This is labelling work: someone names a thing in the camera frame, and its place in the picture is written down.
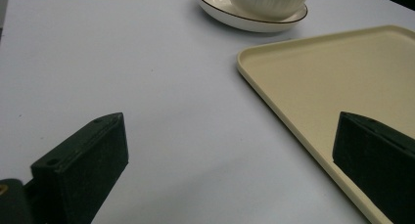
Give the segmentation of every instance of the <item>brown rim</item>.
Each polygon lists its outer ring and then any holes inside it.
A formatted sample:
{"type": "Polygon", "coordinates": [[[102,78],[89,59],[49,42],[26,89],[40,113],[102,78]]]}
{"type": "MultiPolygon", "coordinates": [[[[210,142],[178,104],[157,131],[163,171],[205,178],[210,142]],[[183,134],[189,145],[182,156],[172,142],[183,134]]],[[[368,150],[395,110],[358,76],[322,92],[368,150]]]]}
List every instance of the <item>brown rim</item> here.
{"type": "Polygon", "coordinates": [[[288,24],[288,23],[293,23],[293,22],[299,22],[299,21],[303,20],[303,19],[304,19],[304,18],[308,15],[308,8],[307,8],[307,6],[304,4],[304,7],[305,7],[305,14],[304,14],[304,16],[303,16],[303,17],[301,17],[301,18],[299,18],[299,19],[297,19],[297,20],[295,20],[295,21],[289,21],[289,22],[271,22],[271,21],[261,21],[261,20],[255,20],[255,19],[250,19],[250,18],[246,18],[246,17],[241,17],[241,16],[238,16],[238,15],[234,15],[234,14],[231,14],[231,13],[229,13],[229,12],[223,11],[222,9],[219,9],[219,8],[217,8],[217,7],[213,6],[213,5],[211,5],[211,4],[210,4],[209,2],[207,2],[206,0],[201,0],[201,1],[203,1],[205,4],[207,4],[208,6],[212,7],[213,9],[218,10],[218,11],[220,11],[220,12],[223,12],[223,13],[225,13],[225,14],[229,15],[229,16],[236,17],[236,18],[239,18],[239,19],[242,19],[242,20],[245,20],[245,21],[252,21],[252,22],[263,22],[263,23],[272,23],[272,24],[288,24]]]}

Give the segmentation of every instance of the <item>plate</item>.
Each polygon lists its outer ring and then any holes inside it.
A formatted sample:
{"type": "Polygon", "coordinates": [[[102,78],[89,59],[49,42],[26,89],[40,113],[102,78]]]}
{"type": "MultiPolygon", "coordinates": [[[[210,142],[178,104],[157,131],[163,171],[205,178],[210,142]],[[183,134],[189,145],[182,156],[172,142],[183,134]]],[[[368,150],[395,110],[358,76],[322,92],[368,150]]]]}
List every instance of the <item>plate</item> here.
{"type": "Polygon", "coordinates": [[[237,12],[230,0],[198,0],[209,15],[230,26],[254,32],[278,32],[292,28],[307,16],[304,5],[291,17],[284,20],[265,20],[237,12]]]}
{"type": "Polygon", "coordinates": [[[387,25],[251,47],[239,72],[372,223],[388,217],[332,158],[340,112],[415,138],[415,32],[387,25]]]}

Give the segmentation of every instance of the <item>ceramic bowl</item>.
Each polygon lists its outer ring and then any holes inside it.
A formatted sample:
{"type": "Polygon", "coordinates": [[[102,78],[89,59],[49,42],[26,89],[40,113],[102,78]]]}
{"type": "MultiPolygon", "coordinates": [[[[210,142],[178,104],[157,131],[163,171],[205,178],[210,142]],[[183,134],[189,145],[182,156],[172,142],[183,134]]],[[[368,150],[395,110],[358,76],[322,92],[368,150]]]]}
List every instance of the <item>ceramic bowl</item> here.
{"type": "Polygon", "coordinates": [[[230,0],[238,11],[264,18],[285,19],[303,7],[305,0],[230,0]]]}
{"type": "Polygon", "coordinates": [[[286,19],[263,19],[237,12],[229,0],[198,0],[198,2],[202,9],[218,21],[253,32],[280,32],[290,29],[302,21],[308,13],[304,4],[286,19]]]}

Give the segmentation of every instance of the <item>saucer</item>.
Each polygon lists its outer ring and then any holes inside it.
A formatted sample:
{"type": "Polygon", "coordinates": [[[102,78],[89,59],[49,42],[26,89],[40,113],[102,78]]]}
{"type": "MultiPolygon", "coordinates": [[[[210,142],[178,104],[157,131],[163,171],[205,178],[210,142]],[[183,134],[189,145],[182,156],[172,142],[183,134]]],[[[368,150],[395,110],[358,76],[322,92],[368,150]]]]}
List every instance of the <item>saucer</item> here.
{"type": "Polygon", "coordinates": [[[230,26],[254,32],[278,32],[290,29],[307,16],[304,5],[295,14],[284,20],[264,19],[237,12],[230,0],[198,0],[199,5],[210,16],[230,26]]]}

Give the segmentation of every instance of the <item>white bowl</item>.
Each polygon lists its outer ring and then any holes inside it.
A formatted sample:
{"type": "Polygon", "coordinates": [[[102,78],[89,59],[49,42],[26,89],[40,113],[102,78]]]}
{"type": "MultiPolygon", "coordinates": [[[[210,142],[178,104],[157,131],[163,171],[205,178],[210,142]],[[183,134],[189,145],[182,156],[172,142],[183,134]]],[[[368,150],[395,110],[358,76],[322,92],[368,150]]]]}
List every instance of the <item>white bowl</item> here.
{"type": "Polygon", "coordinates": [[[265,18],[285,19],[298,11],[305,0],[230,0],[241,12],[265,18]]]}
{"type": "Polygon", "coordinates": [[[198,0],[198,2],[202,9],[218,21],[253,32],[279,32],[290,29],[308,13],[307,7],[302,5],[298,11],[284,20],[264,19],[237,11],[230,0],[198,0]]]}

